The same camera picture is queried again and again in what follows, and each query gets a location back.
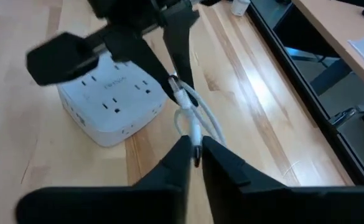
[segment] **black plastic claw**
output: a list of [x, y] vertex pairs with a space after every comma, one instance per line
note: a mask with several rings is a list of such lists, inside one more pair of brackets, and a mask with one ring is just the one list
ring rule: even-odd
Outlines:
[[131, 187], [47, 187], [24, 196], [18, 224], [185, 223], [191, 142], [181, 137], [150, 173]]
[[169, 85], [169, 74], [146, 41], [131, 30], [117, 29], [107, 33], [103, 40], [114, 57], [128, 59], [152, 76], [168, 97], [176, 102]]
[[84, 38], [63, 33], [27, 54], [27, 69], [38, 85], [76, 79], [97, 67], [99, 58]]
[[[200, 14], [182, 3], [180, 6], [174, 6], [174, 8], [169, 14], [164, 15], [167, 25], [164, 27], [163, 39], [178, 77], [194, 88], [193, 73], [190, 66], [189, 35], [190, 28], [200, 17]], [[189, 97], [192, 103], [198, 106], [197, 100], [190, 94]]]
[[202, 169], [215, 224], [362, 223], [364, 186], [288, 187], [212, 138], [202, 141]]

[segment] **wooden desk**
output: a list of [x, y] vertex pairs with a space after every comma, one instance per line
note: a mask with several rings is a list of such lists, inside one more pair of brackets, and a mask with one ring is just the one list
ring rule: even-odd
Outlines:
[[292, 0], [326, 41], [364, 80], [364, 59], [348, 43], [364, 37], [362, 7], [335, 0]]
[[[190, 37], [195, 86], [228, 147], [287, 185], [351, 185], [256, 29], [229, 7], [198, 7]], [[133, 184], [180, 137], [168, 101], [137, 134], [100, 148], [62, 108], [56, 88], [32, 80], [27, 49], [56, 30], [87, 35], [102, 25], [82, 0], [0, 0], [0, 223], [11, 223], [20, 196], [40, 187]], [[173, 72], [161, 30], [146, 39]], [[192, 168], [187, 223], [211, 222], [202, 170]]]

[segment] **brand logo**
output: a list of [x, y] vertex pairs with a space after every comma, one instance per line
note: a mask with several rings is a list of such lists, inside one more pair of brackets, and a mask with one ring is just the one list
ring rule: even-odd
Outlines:
[[115, 86], [117, 84], [120, 84], [124, 80], [126, 80], [126, 77], [121, 77], [121, 78], [118, 78], [118, 79], [112, 81], [111, 83], [107, 83], [107, 84], [105, 84], [105, 89], [108, 90], [109, 88], [112, 88], [113, 86]]

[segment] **electrical outlet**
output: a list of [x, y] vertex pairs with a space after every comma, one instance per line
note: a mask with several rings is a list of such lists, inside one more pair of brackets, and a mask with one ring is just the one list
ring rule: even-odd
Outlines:
[[58, 92], [74, 120], [101, 146], [139, 131], [167, 99], [155, 79], [132, 62], [114, 63], [110, 53], [84, 77], [59, 85]]

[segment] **power strip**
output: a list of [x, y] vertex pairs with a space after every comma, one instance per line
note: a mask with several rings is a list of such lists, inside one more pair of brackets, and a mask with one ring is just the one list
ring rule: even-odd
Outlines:
[[167, 95], [132, 62], [114, 63], [109, 52], [96, 69], [57, 86], [64, 108], [97, 144], [110, 147], [157, 116]]

